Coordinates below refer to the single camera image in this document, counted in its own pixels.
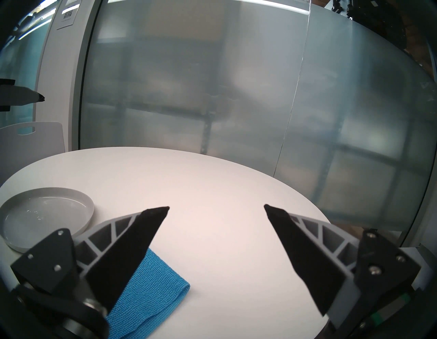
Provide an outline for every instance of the ceiling light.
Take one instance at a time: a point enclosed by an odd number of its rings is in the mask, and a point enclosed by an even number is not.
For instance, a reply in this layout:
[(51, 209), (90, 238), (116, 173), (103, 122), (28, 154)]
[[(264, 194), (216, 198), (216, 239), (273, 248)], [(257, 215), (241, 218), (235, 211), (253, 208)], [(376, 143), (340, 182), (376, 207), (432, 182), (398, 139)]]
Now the ceiling light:
[(281, 3), (276, 3), (276, 2), (271, 2), (271, 1), (265, 1), (265, 0), (236, 0), (236, 1), (257, 3), (259, 5), (276, 7), (276, 8), (281, 8), (283, 10), (290, 10), (292, 12), (309, 15), (309, 11), (308, 10), (303, 10), (303, 9), (300, 9), (300, 8), (297, 8), (297, 7), (283, 5)]
[(74, 6), (68, 7), (68, 8), (66, 8), (66, 9), (64, 9), (64, 10), (62, 11), (61, 14), (64, 14), (64, 13), (70, 12), (71, 10), (75, 10), (76, 8), (79, 8), (79, 6), (80, 6), (80, 4), (78, 3), (77, 5), (74, 5)]
[(47, 21), (43, 22), (42, 24), (39, 24), (38, 26), (32, 28), (30, 31), (24, 33), (18, 40), (21, 40), (22, 38), (24, 38), (25, 36), (27, 36), (28, 34), (31, 34), (35, 29), (40, 28), (41, 26), (44, 26), (45, 24), (48, 24), (50, 21), (52, 21), (51, 19), (48, 19)]
[(42, 10), (42, 9), (50, 6), (52, 3), (56, 2), (56, 1), (57, 0), (45, 0), (45, 1), (41, 2), (38, 7), (40, 7), (40, 10)]

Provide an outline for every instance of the glass panel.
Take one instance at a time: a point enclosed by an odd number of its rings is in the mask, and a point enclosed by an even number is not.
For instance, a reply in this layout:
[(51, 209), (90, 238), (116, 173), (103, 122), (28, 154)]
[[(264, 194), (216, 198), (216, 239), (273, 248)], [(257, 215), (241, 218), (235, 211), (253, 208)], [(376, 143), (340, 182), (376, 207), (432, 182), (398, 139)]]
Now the glass panel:
[[(15, 85), (35, 90), (45, 36), (56, 11), (56, 0), (45, 0), (12, 31), (0, 52), (0, 78), (13, 79)], [(11, 106), (0, 112), (0, 128), (33, 121), (33, 104)]]
[(394, 173), (392, 166), (338, 151), (332, 160), (318, 207), (328, 214), (334, 212), (374, 220)]
[(308, 17), (231, 0), (104, 1), (84, 76), (80, 148), (185, 150), (273, 175)]
[(436, 84), (357, 22), (312, 6), (274, 177), (353, 235), (392, 239), (414, 220), (437, 142)]

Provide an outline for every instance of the blue towel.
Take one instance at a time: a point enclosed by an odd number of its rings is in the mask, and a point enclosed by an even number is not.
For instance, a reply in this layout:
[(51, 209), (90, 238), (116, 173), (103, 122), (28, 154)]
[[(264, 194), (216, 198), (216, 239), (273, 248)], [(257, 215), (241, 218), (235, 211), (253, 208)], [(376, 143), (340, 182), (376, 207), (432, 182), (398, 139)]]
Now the blue towel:
[(144, 339), (179, 305), (190, 284), (150, 249), (107, 316), (109, 339)]

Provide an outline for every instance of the gray plate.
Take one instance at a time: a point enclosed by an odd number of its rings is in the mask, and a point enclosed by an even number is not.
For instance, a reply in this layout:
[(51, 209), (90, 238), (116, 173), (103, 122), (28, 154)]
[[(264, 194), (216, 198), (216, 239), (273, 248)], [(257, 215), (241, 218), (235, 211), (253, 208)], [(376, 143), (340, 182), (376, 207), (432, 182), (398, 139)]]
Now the gray plate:
[(73, 238), (88, 226), (94, 203), (74, 189), (44, 187), (13, 196), (0, 207), (0, 235), (14, 250), (26, 252), (59, 228)]

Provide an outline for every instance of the bolt head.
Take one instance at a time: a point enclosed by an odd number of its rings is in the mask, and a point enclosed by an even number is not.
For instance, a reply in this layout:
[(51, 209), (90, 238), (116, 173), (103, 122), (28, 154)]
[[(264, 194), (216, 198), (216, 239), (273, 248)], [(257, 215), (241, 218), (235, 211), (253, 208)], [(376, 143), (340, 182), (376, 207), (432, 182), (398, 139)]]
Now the bolt head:
[(373, 276), (379, 276), (382, 274), (382, 269), (376, 265), (369, 266), (369, 272)]
[(406, 262), (407, 261), (407, 259), (405, 259), (405, 257), (403, 255), (397, 255), (396, 260), (399, 262)]
[(83, 303), (84, 305), (99, 311), (104, 317), (108, 315), (107, 309), (102, 306), (102, 304), (100, 304), (97, 300), (87, 298), (83, 301)]

